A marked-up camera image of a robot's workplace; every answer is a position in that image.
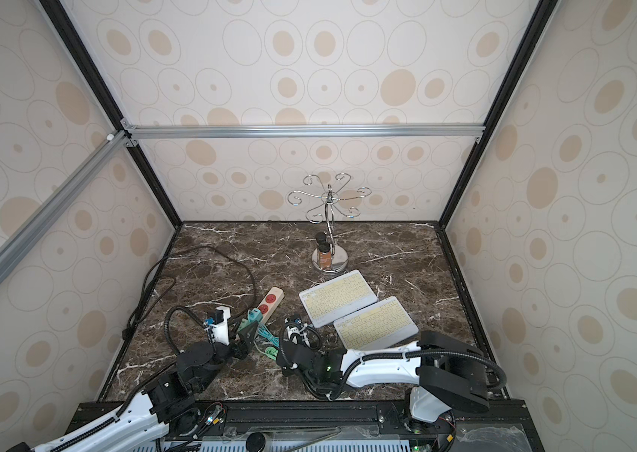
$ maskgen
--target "brown bottle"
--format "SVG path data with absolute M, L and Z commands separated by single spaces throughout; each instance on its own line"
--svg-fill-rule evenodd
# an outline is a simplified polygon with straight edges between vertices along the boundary
M 326 240 L 326 234 L 319 232 L 315 236 L 318 250 L 318 266 L 322 270 L 331 270 L 331 245 Z

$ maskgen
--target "keyboard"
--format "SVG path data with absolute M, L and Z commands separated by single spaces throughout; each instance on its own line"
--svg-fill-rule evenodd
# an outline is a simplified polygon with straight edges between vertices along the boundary
M 410 338 L 419 328 L 395 296 L 334 322 L 346 349 L 378 350 Z
M 315 328 L 328 325 L 378 300 L 359 270 L 311 287 L 298 297 Z

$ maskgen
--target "dark marble surface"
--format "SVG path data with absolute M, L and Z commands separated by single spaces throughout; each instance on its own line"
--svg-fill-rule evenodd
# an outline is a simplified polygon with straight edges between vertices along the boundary
M 310 223 L 194 223 L 179 234 L 173 252 L 199 244 L 212 244 L 234 259 L 246 263 L 256 276 L 259 300 L 272 286 L 284 290 L 285 298 L 269 321 L 273 334 L 279 333 L 283 319 L 295 312 L 307 321 L 298 293 L 325 281 L 310 263 L 314 235 L 323 226 Z M 395 295 L 419 327 L 438 330 L 472 343 L 472 335 L 446 260 L 431 224 L 360 223 L 337 225 L 339 244 L 349 253 L 348 270 L 359 269 L 379 299 Z M 211 250 L 175 258 L 163 275 L 178 280 L 175 287 L 140 325 L 119 366 L 107 400 L 123 400 L 136 381 L 151 375 L 173 359 L 163 336 L 165 312 L 174 305 L 190 307 L 205 318 L 206 312 L 226 305 L 241 310 L 253 300 L 248 274 Z M 161 281 L 158 293 L 168 287 Z M 178 347 L 204 340 L 204 332 L 183 314 L 171 320 Z M 319 329 L 323 349 L 342 347 L 332 325 Z M 351 399 L 403 399 L 406 385 L 371 385 L 344 392 Z M 242 361 L 233 361 L 198 399 L 307 400 L 296 376 L 284 377 L 275 361 L 257 350 Z

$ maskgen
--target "black frame edge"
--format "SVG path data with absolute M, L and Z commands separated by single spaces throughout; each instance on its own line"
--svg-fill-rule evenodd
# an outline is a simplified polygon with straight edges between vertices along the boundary
M 70 56 L 75 61 L 75 64 L 77 64 L 83 77 L 85 77 L 85 81 L 107 114 L 112 126 L 115 130 L 124 130 L 129 137 L 130 132 L 125 130 L 121 123 L 123 113 L 120 111 L 117 102 L 115 102 L 115 98 L 112 97 L 110 89 L 107 87 L 102 75 L 100 75 L 95 61 L 93 61 L 90 56 L 82 39 L 80 39 L 80 34 L 70 21 L 70 17 L 67 15 L 62 3 L 59 2 L 59 0 L 40 0 L 40 4 L 47 14 L 47 17 L 49 17 L 50 22 L 52 22 L 57 34 L 60 35 L 67 51 L 70 52 Z M 127 150 L 133 158 L 135 166 L 137 166 L 141 172 L 142 177 L 145 178 L 148 186 L 150 186 L 150 189 L 162 207 L 163 212 L 167 215 L 170 223 L 174 228 L 178 228 L 182 224 L 178 212 L 175 210 L 175 207 L 158 180 L 148 159 L 145 157 L 145 153 L 140 148 L 140 145 L 136 145 L 134 148 L 128 147 Z
M 492 351 L 492 347 L 490 347 L 489 345 L 489 339 L 484 332 L 482 322 L 479 320 L 479 314 L 477 313 L 477 309 L 474 306 L 472 296 L 467 289 L 467 283 L 466 281 L 464 281 L 462 271 L 459 269 L 459 264 L 457 262 L 457 258 L 455 257 L 454 250 L 452 250 L 452 245 L 450 244 L 447 232 L 444 230 L 444 228 L 441 227 L 440 224 L 437 224 L 434 227 L 434 230 L 436 231 L 437 239 L 439 239 L 441 251 L 444 253 L 444 258 L 447 260 L 447 265 L 450 269 L 450 276 L 452 276 L 452 281 L 454 282 L 455 288 L 457 289 L 459 301 L 462 304 L 462 309 L 464 310 L 465 317 L 467 317 L 467 322 L 469 323 L 469 329 L 472 331 L 472 334 L 474 336 L 474 341 L 476 343 L 475 345 L 477 346 L 477 348 L 482 350 L 482 352 L 484 352 L 486 357 L 496 362 L 495 353 Z M 510 394 L 507 392 L 506 388 L 503 388 L 501 392 L 504 398 L 510 398 Z
M 446 228 L 452 219 L 452 215 L 457 209 L 457 205 L 462 199 L 465 189 L 469 185 L 469 181 L 479 164 L 479 160 L 484 155 L 487 144 L 489 144 L 489 139 L 495 133 L 495 129 L 502 118 L 504 110 L 507 107 L 507 104 L 509 104 L 510 98 L 514 93 L 522 74 L 524 74 L 528 62 L 532 58 L 532 54 L 537 47 L 537 43 L 542 36 L 542 32 L 545 30 L 545 27 L 549 22 L 549 18 L 552 16 L 557 2 L 558 0 L 540 0 L 535 8 L 535 12 L 530 19 L 530 23 L 527 25 L 525 34 L 522 36 L 522 41 L 520 41 L 517 52 L 514 54 L 510 67 L 504 76 L 502 85 L 499 86 L 499 91 L 497 92 L 495 101 L 489 108 L 487 118 L 484 120 L 484 133 L 482 134 L 482 138 L 469 152 L 467 161 L 464 164 L 462 172 L 459 174 L 459 178 L 457 179 L 457 183 L 452 189 L 452 194 L 450 194 L 450 198 L 447 201 L 447 206 L 444 207 L 444 212 L 441 213 L 439 224 L 442 229 Z
M 168 243 L 168 246 L 165 248 L 165 253 L 163 254 L 163 258 L 166 258 L 172 252 L 173 247 L 175 246 L 175 242 L 178 240 L 178 234 L 180 234 L 181 230 L 182 230 L 182 224 L 179 224 L 178 227 L 175 229 L 175 232 L 173 232 L 173 237 L 170 238 L 170 242 Z M 166 263 L 167 261 L 163 261 L 162 263 L 160 263 L 160 265 L 158 265 L 158 267 L 155 269 L 156 276 L 162 273 L 163 267 L 165 267 Z M 150 301 L 150 298 L 153 294 L 153 290 L 155 289 L 155 286 L 158 284 L 158 280 L 159 278 L 154 278 L 150 282 L 150 284 L 148 284 L 148 286 L 145 288 L 145 294 L 143 294 L 142 298 L 138 300 L 138 305 L 135 307 L 135 309 L 138 311 L 138 318 L 142 316 L 142 312 L 148 306 L 148 302 Z M 100 393 L 98 394 L 97 402 L 105 402 L 105 397 L 107 396 L 107 393 L 110 390 L 110 386 L 112 386 L 113 381 L 115 381 L 115 376 L 117 375 L 118 367 L 120 367 L 120 365 L 123 363 L 125 354 L 127 353 L 127 349 L 130 348 L 130 343 L 133 341 L 134 334 L 135 334 L 135 331 L 134 330 L 131 331 L 130 335 L 127 338 L 125 338 L 124 341 L 122 342 L 122 346 L 120 347 L 120 350 L 117 352 L 117 356 L 113 360 L 112 366 L 110 366 L 110 371 L 107 375 L 107 378 L 105 379 L 105 382 L 103 383 L 102 388 L 100 388 Z

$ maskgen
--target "patterned wall panel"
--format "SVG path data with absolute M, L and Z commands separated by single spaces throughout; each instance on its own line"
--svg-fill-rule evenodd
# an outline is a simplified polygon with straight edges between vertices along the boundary
M 70 0 L 133 124 L 482 122 L 535 0 Z
M 562 4 L 449 232 L 546 450 L 637 450 L 637 0 Z
M 0 0 L 0 246 L 107 130 L 40 12 Z
M 317 182 L 303 185 L 309 174 L 336 189 L 342 172 L 352 176 L 345 197 L 362 186 L 372 194 L 339 209 L 359 209 L 359 220 L 422 221 L 441 215 L 473 144 L 472 137 L 230 138 L 143 140 L 143 149 L 186 221 L 305 221 L 319 202 L 304 196 L 295 207 L 287 194 L 322 194 Z
M 172 227 L 119 151 L 0 285 L 0 450 L 94 400 Z

